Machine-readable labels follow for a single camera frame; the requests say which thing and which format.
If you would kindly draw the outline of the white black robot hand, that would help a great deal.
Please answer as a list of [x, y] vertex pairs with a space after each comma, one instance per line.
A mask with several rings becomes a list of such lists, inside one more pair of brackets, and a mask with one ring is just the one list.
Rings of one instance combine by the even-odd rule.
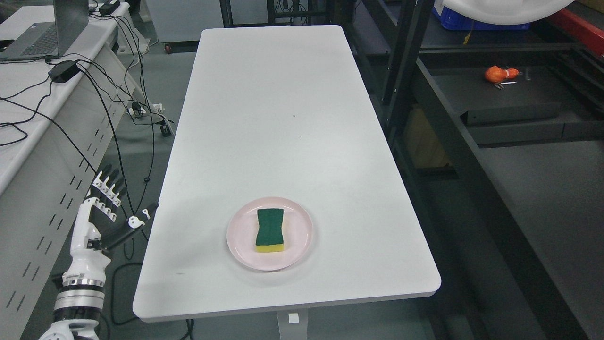
[[99, 170], [78, 208], [71, 237], [71, 265], [62, 275], [62, 285], [103, 287], [110, 252], [131, 239], [149, 224], [159, 206], [152, 203], [138, 213], [119, 221], [117, 211], [126, 192], [125, 179], [110, 165]]

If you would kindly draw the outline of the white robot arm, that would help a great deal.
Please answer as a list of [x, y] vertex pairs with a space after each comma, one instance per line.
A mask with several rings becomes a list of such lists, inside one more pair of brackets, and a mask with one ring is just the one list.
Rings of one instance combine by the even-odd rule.
[[104, 305], [104, 282], [69, 278], [56, 297], [53, 323], [41, 340], [98, 340]]

